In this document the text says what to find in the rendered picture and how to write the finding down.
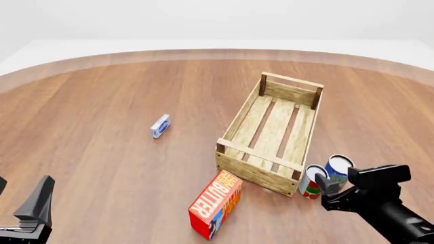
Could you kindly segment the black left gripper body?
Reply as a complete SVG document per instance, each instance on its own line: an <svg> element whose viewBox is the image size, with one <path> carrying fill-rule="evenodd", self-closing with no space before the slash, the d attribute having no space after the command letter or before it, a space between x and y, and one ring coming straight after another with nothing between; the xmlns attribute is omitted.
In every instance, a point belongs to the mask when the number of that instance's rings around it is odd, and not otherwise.
<svg viewBox="0 0 434 244"><path fill-rule="evenodd" d="M0 244L46 244L52 227L31 223L31 227L0 226Z"/></svg>

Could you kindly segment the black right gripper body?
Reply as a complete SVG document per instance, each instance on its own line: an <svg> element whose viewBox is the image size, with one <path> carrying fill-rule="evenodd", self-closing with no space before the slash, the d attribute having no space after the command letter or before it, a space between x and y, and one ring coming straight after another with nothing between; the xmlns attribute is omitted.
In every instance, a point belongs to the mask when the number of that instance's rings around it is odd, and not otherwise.
<svg viewBox="0 0 434 244"><path fill-rule="evenodd" d="M326 211L358 211L358 191L356 186L336 193L321 190L321 205Z"/></svg>

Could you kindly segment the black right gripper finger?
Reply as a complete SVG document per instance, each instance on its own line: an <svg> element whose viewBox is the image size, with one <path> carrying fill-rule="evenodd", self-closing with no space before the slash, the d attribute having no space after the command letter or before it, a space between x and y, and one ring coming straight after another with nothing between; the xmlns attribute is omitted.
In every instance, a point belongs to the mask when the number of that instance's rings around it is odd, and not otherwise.
<svg viewBox="0 0 434 244"><path fill-rule="evenodd" d="M322 174L315 174L315 182L323 196L332 197L340 192L340 183L330 180Z"/></svg>

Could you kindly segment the white red tomato tin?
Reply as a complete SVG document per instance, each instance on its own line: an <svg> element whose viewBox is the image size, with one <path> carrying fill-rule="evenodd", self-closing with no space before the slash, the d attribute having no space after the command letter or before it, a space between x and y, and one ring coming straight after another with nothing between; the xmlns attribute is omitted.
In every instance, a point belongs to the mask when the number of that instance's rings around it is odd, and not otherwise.
<svg viewBox="0 0 434 244"><path fill-rule="evenodd" d="M312 164L306 168L300 184L298 185L299 192L307 199L318 199L318 197L320 197L320 188L315 181L316 174L328 178L328 173L325 168L317 164Z"/></svg>

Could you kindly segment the wooden slat tray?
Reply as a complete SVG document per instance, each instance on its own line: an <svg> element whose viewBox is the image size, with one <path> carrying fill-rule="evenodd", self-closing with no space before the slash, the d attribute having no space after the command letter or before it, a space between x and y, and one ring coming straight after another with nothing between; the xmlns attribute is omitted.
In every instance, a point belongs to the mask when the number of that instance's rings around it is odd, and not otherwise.
<svg viewBox="0 0 434 244"><path fill-rule="evenodd" d="M263 72L216 143L216 166L293 197L309 152L324 85Z"/></svg>

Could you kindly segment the blue tin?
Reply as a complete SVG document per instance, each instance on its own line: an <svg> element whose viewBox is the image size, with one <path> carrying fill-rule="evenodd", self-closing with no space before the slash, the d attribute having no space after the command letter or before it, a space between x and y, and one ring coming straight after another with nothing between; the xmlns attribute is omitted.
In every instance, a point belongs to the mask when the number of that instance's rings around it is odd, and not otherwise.
<svg viewBox="0 0 434 244"><path fill-rule="evenodd" d="M348 168L353 167L354 164L350 158L344 155L332 155L326 165L325 170L328 173L328 178L339 184L342 190L348 180Z"/></svg>

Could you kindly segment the red butter box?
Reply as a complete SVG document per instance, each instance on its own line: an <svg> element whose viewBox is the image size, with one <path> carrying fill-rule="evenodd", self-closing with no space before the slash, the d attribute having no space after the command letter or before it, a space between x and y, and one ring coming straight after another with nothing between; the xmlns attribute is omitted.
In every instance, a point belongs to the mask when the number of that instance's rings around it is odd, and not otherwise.
<svg viewBox="0 0 434 244"><path fill-rule="evenodd" d="M189 207L191 227L210 241L241 198L242 180L221 170Z"/></svg>

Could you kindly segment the small blue white box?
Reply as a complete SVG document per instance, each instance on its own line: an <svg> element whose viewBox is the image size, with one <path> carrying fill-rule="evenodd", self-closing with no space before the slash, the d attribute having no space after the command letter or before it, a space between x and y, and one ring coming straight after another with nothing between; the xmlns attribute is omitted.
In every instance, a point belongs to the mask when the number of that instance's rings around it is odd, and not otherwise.
<svg viewBox="0 0 434 244"><path fill-rule="evenodd" d="M162 115L152 126L151 135L154 139L160 137L160 135L171 125L170 116L168 114Z"/></svg>

